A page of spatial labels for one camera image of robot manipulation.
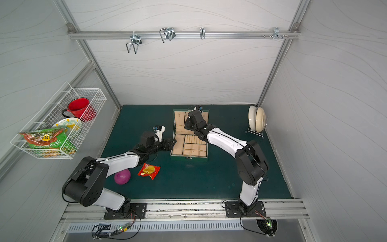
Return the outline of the green jewelry box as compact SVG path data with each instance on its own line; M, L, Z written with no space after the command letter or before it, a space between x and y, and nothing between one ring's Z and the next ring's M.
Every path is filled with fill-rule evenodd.
M190 110L173 109L173 139L176 140L176 143L170 152L171 160L207 162L208 144L200 140L193 131L184 128L189 112Z

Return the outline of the red yellow snack packet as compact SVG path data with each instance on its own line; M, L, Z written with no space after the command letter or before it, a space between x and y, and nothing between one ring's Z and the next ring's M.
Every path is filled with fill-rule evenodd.
M144 163L138 173L138 176L149 177L151 180L154 180L157 174L159 173L160 168L160 166L154 166L151 164Z

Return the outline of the purple ball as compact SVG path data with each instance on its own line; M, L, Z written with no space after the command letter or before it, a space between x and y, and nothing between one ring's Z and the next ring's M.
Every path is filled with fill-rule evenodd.
M118 185L125 185L131 179L131 172L129 169L124 169L122 171L117 172L114 175L114 181Z

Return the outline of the cream plate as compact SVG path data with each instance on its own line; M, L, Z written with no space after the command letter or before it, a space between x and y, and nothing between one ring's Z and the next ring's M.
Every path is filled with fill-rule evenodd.
M266 126L266 113L262 107L258 107L256 114L256 132L260 133Z
M249 127L250 129L255 132L256 131L256 114L257 114L257 107L254 105L251 105L249 107L248 112L248 119L249 119Z

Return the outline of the cream plate right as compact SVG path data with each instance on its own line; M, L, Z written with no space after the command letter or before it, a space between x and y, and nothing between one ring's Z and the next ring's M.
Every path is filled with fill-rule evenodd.
M262 107L258 107L256 114L256 132L260 133L266 126L266 113Z

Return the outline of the metal plate rack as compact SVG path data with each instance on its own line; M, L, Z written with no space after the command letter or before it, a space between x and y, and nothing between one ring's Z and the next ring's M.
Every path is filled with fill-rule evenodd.
M256 122L253 122L252 119L249 119L249 126L247 128L247 130L245 131L245 133L250 133L250 134L254 134L256 136L259 136L262 140L265 138L264 136L264 133L265 133L265 129L266 129L266 126L267 126L267 120L268 118L266 117L266 115L263 115L263 119L261 120L262 123L264 124L263 126L262 125L259 125L258 128L256 126Z

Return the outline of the small metal hook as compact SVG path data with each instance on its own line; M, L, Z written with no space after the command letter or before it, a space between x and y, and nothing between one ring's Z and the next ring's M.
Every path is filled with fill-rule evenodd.
M200 39L204 40L206 38L206 29L204 27L200 28Z

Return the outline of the metal double hook middle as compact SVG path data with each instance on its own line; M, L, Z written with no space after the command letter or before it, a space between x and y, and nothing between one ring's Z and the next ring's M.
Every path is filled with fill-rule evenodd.
M159 34L163 43L165 43L166 40L172 41L176 37L173 27L161 28Z

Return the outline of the metal double hook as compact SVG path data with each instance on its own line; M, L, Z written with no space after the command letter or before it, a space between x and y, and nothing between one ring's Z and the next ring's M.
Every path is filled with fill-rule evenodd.
M127 52L137 54L139 46L142 44L142 37L133 31L133 34L130 37L130 41L126 43Z
M159 34L163 43L165 43L166 40L172 41L176 37L173 27L161 28Z

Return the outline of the red mug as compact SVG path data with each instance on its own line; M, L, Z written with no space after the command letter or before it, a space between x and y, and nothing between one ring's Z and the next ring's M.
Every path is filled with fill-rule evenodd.
M91 101L84 97L72 100L61 114L65 118L78 118L83 122L92 121L97 116Z

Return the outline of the metal double hook left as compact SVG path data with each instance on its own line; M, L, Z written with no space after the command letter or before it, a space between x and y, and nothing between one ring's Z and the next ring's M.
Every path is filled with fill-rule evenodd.
M142 37L133 31L133 34L130 37L130 41L126 43L127 52L137 54L139 46L142 44Z

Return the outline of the metal hook right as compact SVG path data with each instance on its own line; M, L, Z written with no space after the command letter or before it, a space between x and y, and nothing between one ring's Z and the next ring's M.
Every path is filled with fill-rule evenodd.
M279 28L275 28L271 34L269 34L269 35L262 35L262 37L264 39L269 38L271 40L275 40L275 39L287 39L287 38L289 38L289 35L281 34Z

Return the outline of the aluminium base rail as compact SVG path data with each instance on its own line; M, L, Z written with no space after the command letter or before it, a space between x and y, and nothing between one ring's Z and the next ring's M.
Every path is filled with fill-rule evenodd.
M133 199L132 203L146 203L145 221L225 220L226 202L235 199ZM272 219L309 219L301 199L262 199L256 211ZM98 222L104 219L105 209L98 206L83 207L70 204L60 222Z

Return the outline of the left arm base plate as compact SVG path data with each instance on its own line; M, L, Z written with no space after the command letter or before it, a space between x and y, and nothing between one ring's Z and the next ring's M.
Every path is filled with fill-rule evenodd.
M144 219L147 211L147 203L125 203L119 210L106 209L105 220L124 220L138 217Z

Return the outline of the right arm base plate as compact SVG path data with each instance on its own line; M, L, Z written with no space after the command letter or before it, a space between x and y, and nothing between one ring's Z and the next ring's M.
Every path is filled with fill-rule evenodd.
M223 201L222 208L228 218L266 217L266 209L262 201L256 201L251 206L240 201Z

